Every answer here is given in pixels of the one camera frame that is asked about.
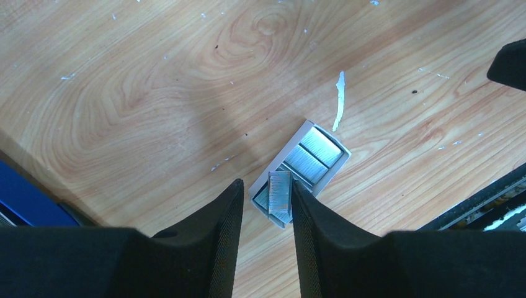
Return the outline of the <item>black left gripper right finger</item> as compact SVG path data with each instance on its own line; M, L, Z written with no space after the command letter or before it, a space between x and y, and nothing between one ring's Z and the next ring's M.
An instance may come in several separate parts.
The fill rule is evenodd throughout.
M378 237L292 186L302 297L524 297L525 234L394 231Z

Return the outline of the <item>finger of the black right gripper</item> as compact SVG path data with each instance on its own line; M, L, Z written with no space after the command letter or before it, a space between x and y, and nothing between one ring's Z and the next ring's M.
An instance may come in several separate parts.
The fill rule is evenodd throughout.
M525 91L525 39L503 46L487 72L487 78Z

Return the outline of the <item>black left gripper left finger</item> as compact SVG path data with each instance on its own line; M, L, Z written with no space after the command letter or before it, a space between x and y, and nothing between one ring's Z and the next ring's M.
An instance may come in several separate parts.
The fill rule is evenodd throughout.
M148 237L134 228L3 227L2 297L231 297L244 183Z

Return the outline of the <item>grey staple tray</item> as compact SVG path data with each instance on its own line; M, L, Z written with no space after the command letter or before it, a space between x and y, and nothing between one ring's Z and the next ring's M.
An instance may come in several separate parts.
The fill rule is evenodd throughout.
M328 168L327 173L319 181L319 183L311 185L304 177L298 174L295 170L291 169L284 160L287 155L293 150L297 145L300 145L301 139L305 134L313 127L316 127L323 134L330 138L342 151L343 155L338 159L333 167ZM266 167L263 173L256 179L256 181L249 188L249 198L258 210L260 210L267 219L276 224L276 226L284 229L286 226L280 225L276 219L272 219L268 213L268 202L269 202L269 187L268 187L268 178L271 171L289 171L292 174L292 178L295 181L302 183L302 185L309 190L312 195L317 196L331 181L333 177L338 173L338 171L343 167L346 161L350 158L351 152L335 137L333 137L329 132L324 130L319 125L315 124L310 120L306 120L302 126L295 132L293 137L285 144L285 146L279 151L277 156L270 162Z

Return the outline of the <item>blue black stapler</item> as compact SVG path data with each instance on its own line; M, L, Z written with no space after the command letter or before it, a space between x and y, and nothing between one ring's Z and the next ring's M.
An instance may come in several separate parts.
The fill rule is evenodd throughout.
M1 162L2 227L94 227L97 224L66 202L55 202L5 162Z

